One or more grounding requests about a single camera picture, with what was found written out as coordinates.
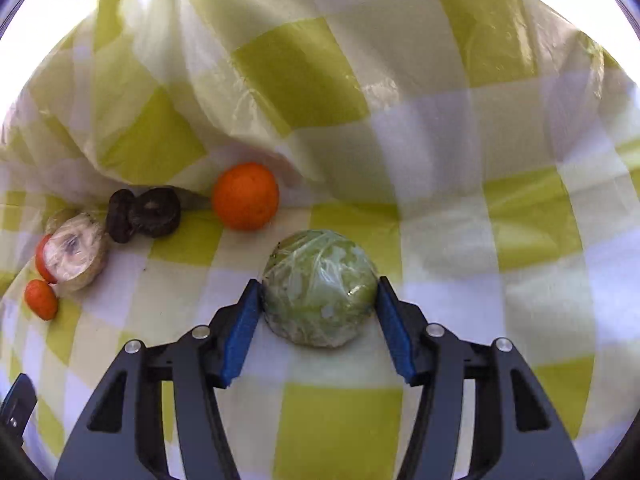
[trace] dark mushroom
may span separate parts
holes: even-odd
[[[111,195],[107,211],[106,229],[114,242],[126,244],[136,230],[129,221],[129,211],[136,197],[129,189],[121,189]]]
[[[143,235],[158,238],[173,233],[180,225],[180,199],[169,187],[155,187],[134,200],[129,221]]]

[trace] checkered cloth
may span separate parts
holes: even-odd
[[[2,127],[0,394],[20,371],[34,381],[26,449],[50,475],[125,341],[208,322],[281,238],[328,228],[429,320],[512,338],[591,475],[640,408],[639,134],[638,89],[537,0],[100,0]],[[114,247],[53,322],[25,306],[60,207],[103,214],[123,183],[208,194],[247,160],[282,190],[264,230],[188,211],[171,237]],[[388,480],[418,395],[374,319],[335,351],[261,321],[220,409],[244,480]]]

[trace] plastic-wrapped cabbage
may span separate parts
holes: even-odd
[[[358,335],[373,312],[376,267],[364,250],[327,230],[281,241],[262,277],[265,318],[293,343],[337,347]]]

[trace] small orange fruit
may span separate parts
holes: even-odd
[[[242,231],[263,227],[276,214],[279,201],[273,173],[255,162],[225,171],[211,196],[211,205],[222,223]]]
[[[58,313],[58,298],[49,283],[31,280],[24,289],[24,301],[33,313],[44,321],[50,321]]]
[[[47,266],[44,264],[44,246],[51,238],[51,235],[46,235],[36,247],[36,269],[47,283],[57,283],[58,280],[49,272]]]

